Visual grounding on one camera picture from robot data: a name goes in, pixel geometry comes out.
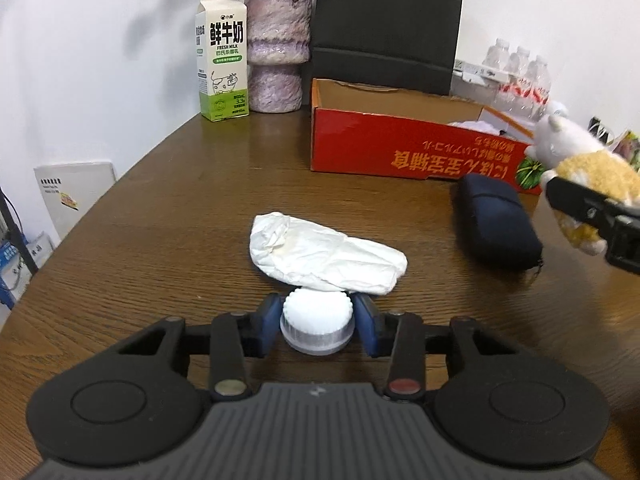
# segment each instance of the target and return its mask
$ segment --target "yellow plush body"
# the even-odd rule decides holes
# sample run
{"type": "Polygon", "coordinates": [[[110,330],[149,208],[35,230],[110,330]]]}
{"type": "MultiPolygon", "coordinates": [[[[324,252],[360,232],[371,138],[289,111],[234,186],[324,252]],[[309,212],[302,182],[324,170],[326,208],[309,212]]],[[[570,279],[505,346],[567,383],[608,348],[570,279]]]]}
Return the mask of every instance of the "yellow plush body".
{"type": "MultiPolygon", "coordinates": [[[[640,201],[640,175],[621,157],[607,150],[580,153],[566,158],[556,167],[558,176],[589,187],[627,205],[640,201]]],[[[556,211],[558,225],[572,246],[588,253],[600,252],[595,228],[556,211]]]]}

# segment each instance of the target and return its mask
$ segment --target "stuffed animal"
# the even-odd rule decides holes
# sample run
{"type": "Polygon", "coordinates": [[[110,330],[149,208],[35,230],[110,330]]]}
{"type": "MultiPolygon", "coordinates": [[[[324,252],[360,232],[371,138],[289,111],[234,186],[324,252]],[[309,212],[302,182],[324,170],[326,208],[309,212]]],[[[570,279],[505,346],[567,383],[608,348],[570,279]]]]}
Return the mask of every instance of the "stuffed animal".
{"type": "MultiPolygon", "coordinates": [[[[609,152],[587,130],[569,119],[543,117],[534,132],[534,143],[525,154],[543,164],[540,186],[560,176],[625,205],[640,206],[640,175],[620,156],[609,152]]],[[[572,246],[587,254],[599,254],[607,243],[590,225],[555,211],[558,225],[572,246]]]]}

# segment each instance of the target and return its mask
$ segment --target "red cardboard box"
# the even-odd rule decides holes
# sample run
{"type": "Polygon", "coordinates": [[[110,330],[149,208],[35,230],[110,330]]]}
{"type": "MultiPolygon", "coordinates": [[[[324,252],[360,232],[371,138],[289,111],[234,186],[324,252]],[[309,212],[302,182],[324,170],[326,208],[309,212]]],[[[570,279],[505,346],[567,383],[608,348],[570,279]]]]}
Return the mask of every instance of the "red cardboard box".
{"type": "Polygon", "coordinates": [[[541,192],[544,168],[524,155],[531,133],[492,108],[329,79],[313,80],[311,104],[313,171],[418,179],[481,173],[520,192],[541,192]],[[508,136],[448,126],[475,120],[491,123],[508,136]]]}

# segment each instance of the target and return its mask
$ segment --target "wooden table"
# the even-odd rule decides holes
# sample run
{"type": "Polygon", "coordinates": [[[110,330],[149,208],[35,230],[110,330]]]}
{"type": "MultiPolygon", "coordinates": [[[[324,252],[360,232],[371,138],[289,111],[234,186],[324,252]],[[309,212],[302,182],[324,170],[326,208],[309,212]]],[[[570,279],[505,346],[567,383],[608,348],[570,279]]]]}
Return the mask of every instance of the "wooden table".
{"type": "MultiPolygon", "coordinates": [[[[404,251],[407,274],[378,301],[382,309],[429,323],[474,316],[590,377],[614,413],[596,462],[613,478],[640,478],[640,278],[572,250],[546,201],[536,206],[530,196],[542,273],[484,270],[456,245],[450,183],[312,173],[309,130],[305,111],[222,123],[197,116],[73,229],[0,336],[0,478],[20,478],[38,462],[24,409],[45,380],[160,317],[206,323],[288,290],[248,255],[254,215],[271,211],[404,251]]],[[[288,381],[378,382],[385,366],[358,347],[311,358],[282,341],[250,363],[256,380],[288,381]]],[[[190,378],[205,383],[206,361],[195,360],[190,378]]],[[[429,357],[430,387],[444,380],[442,359],[429,357]]]]}

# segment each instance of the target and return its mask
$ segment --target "purple ceramic vase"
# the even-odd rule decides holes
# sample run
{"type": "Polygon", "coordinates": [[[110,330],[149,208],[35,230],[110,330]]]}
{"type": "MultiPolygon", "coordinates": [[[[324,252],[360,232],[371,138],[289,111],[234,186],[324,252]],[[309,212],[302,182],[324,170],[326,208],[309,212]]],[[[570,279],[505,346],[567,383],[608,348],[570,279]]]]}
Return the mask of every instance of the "purple ceramic vase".
{"type": "Polygon", "coordinates": [[[300,64],[309,60],[311,1],[244,0],[254,112],[292,112],[302,105],[300,64]]]}

